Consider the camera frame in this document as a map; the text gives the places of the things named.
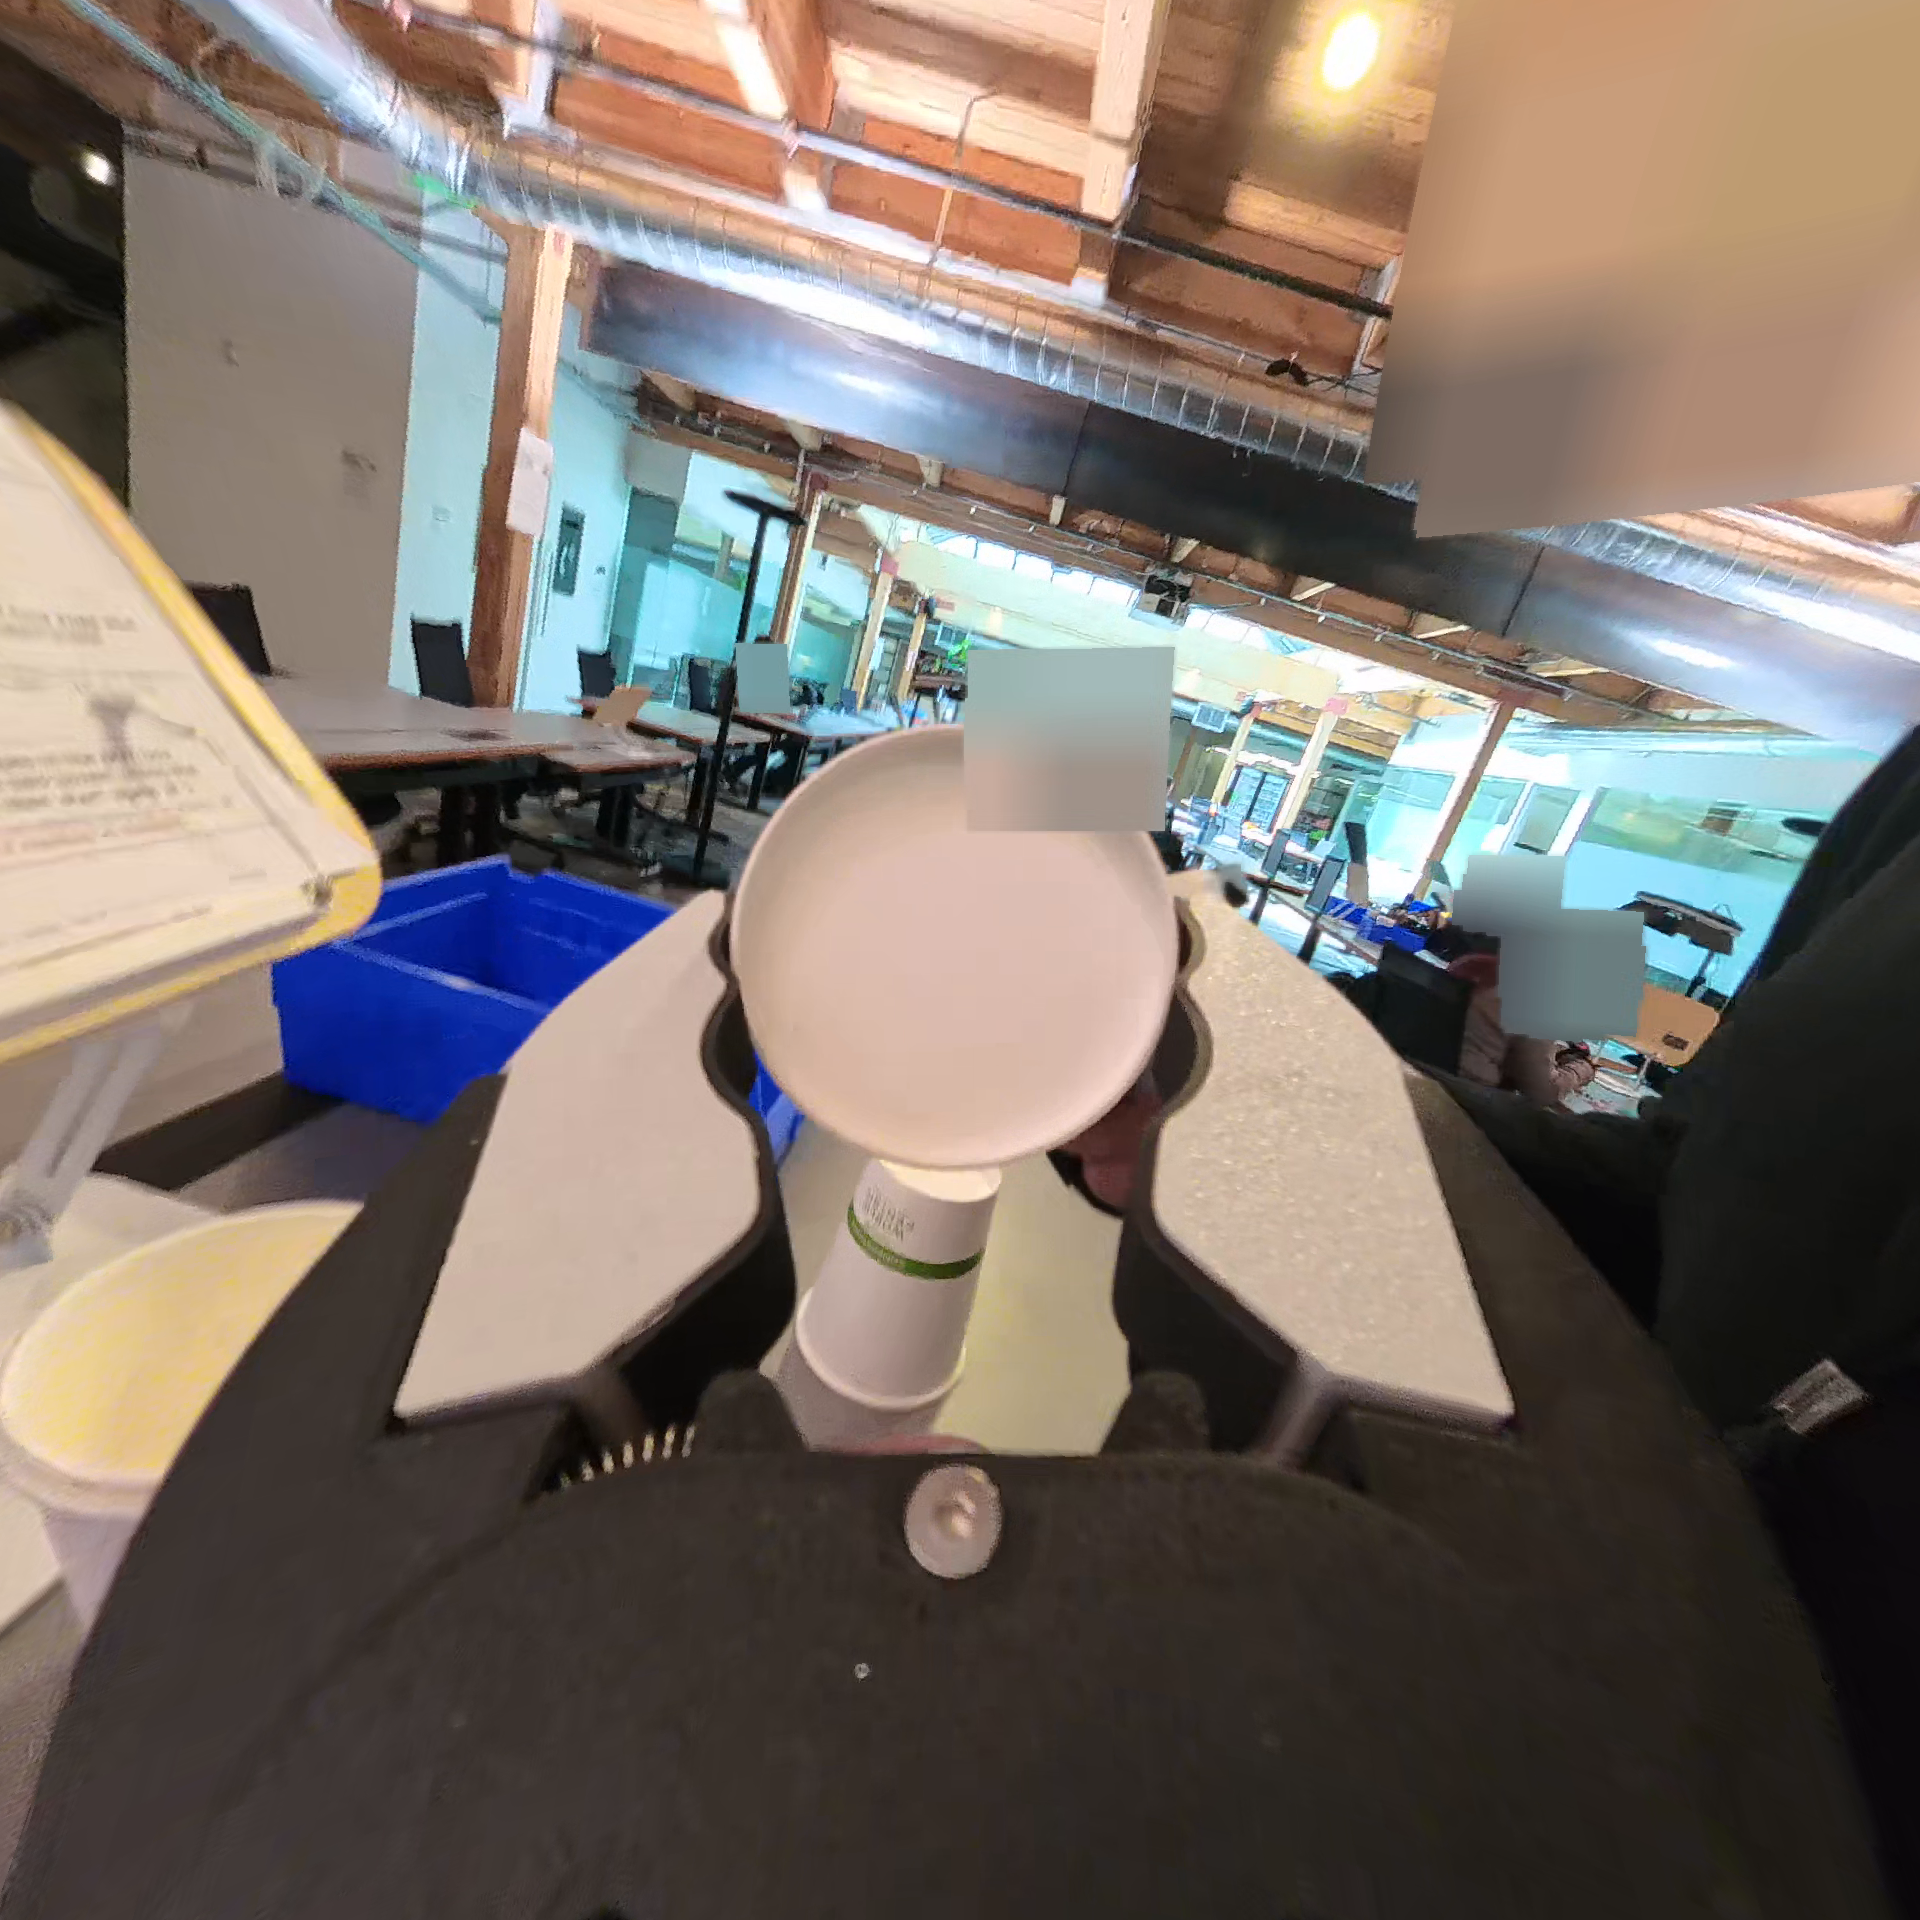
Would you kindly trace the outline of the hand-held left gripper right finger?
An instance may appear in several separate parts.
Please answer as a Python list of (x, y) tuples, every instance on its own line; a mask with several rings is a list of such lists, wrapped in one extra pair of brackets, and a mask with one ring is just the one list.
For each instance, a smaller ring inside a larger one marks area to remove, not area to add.
[(1181, 1376), (1219, 1452), (1306, 1457), (1371, 1410), (1499, 1432), (1513, 1391), (1405, 1061), (1214, 876), (1185, 936), (1113, 1308), (1134, 1376)]

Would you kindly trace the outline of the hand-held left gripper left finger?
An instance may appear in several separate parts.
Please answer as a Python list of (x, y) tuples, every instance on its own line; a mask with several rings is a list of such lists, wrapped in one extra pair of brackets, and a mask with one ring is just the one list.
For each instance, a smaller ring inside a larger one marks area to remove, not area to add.
[(759, 1369), (798, 1277), (754, 1076), (729, 900), (707, 894), (512, 1056), (397, 1413), (555, 1400), (619, 1449)]

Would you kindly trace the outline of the blue plastic bin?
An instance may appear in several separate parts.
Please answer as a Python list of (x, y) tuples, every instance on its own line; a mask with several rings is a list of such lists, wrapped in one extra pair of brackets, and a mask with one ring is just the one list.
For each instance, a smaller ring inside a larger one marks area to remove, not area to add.
[(504, 854), (386, 880), (352, 936), (273, 969), (283, 1073), (307, 1093), (432, 1122), (672, 911)]

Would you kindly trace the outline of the white paper cup green stripe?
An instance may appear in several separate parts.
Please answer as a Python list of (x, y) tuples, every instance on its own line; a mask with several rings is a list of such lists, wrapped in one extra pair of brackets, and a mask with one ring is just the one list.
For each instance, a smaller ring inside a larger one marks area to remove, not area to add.
[(355, 1223), (337, 1197), (200, 1215), (91, 1266), (5, 1357), (5, 1482), (88, 1633), (226, 1378)]
[(909, 1413), (954, 1389), (999, 1190), (998, 1167), (864, 1165), (795, 1322), (830, 1391)]

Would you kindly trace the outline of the white round plastic lid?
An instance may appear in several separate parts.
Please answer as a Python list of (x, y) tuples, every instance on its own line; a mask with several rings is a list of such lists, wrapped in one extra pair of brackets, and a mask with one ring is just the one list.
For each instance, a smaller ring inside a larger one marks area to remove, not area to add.
[(728, 950), (809, 1119), (914, 1167), (1069, 1145), (1145, 1073), (1182, 958), (1143, 832), (969, 823), (968, 733), (878, 733), (759, 832)]

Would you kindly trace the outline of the grey desk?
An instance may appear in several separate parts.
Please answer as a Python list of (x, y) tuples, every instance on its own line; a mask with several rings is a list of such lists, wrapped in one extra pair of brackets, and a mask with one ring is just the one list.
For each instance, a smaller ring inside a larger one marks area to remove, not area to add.
[[(5, 1345), (79, 1272), (203, 1213), (305, 1199), (361, 1201), (423, 1125), (297, 1093), (271, 1076), (114, 1145), (53, 1233), (53, 1256), (5, 1274)], [(1088, 1453), (1126, 1386), (1113, 1316), (1119, 1220), (1045, 1159), (1010, 1165), (978, 1269), (966, 1372), (935, 1408), (881, 1413), (838, 1398), (785, 1329), (763, 1362), (813, 1444), (947, 1432), (989, 1449)]]

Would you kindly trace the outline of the person's black clothing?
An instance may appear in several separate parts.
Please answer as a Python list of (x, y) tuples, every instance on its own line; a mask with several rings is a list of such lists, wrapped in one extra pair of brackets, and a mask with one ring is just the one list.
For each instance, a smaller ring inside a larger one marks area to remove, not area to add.
[(1816, 840), (1643, 1117), (1432, 1072), (1655, 1336), (1803, 1601), (1918, 1905), (1918, 738)]

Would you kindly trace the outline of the wooden office table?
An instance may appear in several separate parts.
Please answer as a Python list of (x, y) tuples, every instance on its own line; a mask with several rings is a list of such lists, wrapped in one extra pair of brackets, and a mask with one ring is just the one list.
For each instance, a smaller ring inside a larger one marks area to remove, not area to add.
[(440, 796), (441, 866), (489, 856), (518, 834), (504, 812), (510, 785), (559, 783), (600, 798), (694, 762), (687, 749), (582, 714), (455, 706), (295, 677), (264, 677), (259, 688), (351, 799)]

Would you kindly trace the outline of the clear sign holder white base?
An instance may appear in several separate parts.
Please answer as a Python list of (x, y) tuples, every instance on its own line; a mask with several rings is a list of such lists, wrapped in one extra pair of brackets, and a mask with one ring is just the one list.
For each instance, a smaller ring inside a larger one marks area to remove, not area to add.
[(337, 781), (307, 749), (297, 730), (279, 714), (273, 698), (213, 629), (194, 597), (160, 559), (151, 542), (133, 525), (119, 500), (77, 457), (14, 404), (5, 410), (33, 422), (45, 445), (61, 445), (65, 472), (81, 480), (95, 509), (110, 506), (123, 519), (117, 533), (128, 558), (160, 585), (162, 604), (185, 617), (187, 634), (213, 654), (213, 672), (226, 697), (262, 733), (267, 749), (287, 762), (303, 789), (344, 830), (366, 844), (366, 863), (334, 881), (322, 909), (307, 922), (256, 932), (215, 944), (194, 956), (179, 956), (171, 967), (141, 967), (123, 975), (65, 969), (51, 999), (14, 999), (5, 975), (2, 936), (2, 1041), (5, 1063), (45, 1048), (71, 1048), (65, 1079), (41, 1111), (26, 1143), (5, 1165), (5, 1270), (39, 1263), (53, 1253), (56, 1225), (77, 1197), (82, 1180), (110, 1141), (141, 1080), (185, 1021), (187, 1006), (229, 975), (273, 967), (360, 930), (379, 895), (377, 852), (368, 830)]

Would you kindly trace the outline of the printed paper sheet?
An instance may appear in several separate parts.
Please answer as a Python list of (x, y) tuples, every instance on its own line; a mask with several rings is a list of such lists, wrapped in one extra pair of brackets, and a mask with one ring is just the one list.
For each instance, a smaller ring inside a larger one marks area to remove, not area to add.
[(24, 416), (2, 450), (2, 936), (18, 1001), (317, 917), (366, 863)]

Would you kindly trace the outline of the black steel ceiling beam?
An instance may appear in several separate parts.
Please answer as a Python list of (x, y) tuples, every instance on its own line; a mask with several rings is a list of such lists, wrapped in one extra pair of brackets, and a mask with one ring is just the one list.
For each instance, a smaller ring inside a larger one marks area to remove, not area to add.
[(593, 351), (769, 416), (939, 458), (1071, 509), (1463, 622), (1537, 652), (1694, 693), (1783, 727), (1871, 742), (1917, 724), (1917, 655), (1873, 644), (1830, 593), (1635, 530), (1421, 540), (1410, 502), (1321, 457), (1240, 448), (806, 320), (646, 268), (605, 273)]

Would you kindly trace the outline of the wooden support post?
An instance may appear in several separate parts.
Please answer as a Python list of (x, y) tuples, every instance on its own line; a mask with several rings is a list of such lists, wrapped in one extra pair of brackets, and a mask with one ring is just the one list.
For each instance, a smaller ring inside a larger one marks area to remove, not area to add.
[(551, 417), (573, 240), (563, 230), (510, 223), (501, 215), (488, 215), (485, 223), (505, 245), (505, 282), (473, 543), (466, 657), (473, 698), (488, 708), (512, 708), (553, 472)]

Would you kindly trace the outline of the silver ventilation duct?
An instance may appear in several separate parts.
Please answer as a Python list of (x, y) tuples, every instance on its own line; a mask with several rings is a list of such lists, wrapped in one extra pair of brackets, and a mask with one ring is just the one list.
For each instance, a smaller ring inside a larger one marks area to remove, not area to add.
[(560, 229), (635, 265), (958, 365), (1103, 402), (1209, 441), (1362, 484), (1365, 426), (1330, 399), (1255, 372), (1253, 353), (1134, 325), (1069, 287), (968, 255), (933, 257), (849, 223), (815, 230), (741, 197), (672, 189), (659, 169), (605, 172), (574, 148), (505, 142), (445, 113), (377, 62), (327, 4), (192, 4), (294, 81), (327, 121), (455, 198)]

